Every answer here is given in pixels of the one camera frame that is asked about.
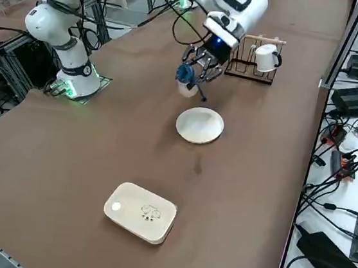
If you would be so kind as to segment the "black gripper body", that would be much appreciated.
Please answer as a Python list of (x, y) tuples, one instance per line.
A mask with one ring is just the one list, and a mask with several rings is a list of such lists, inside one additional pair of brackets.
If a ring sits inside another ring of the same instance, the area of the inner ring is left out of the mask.
[(232, 52), (231, 46), (228, 46), (228, 44), (226, 44), (220, 37), (214, 35), (213, 33), (201, 46), (201, 50), (211, 55), (219, 64), (222, 65), (229, 60)]

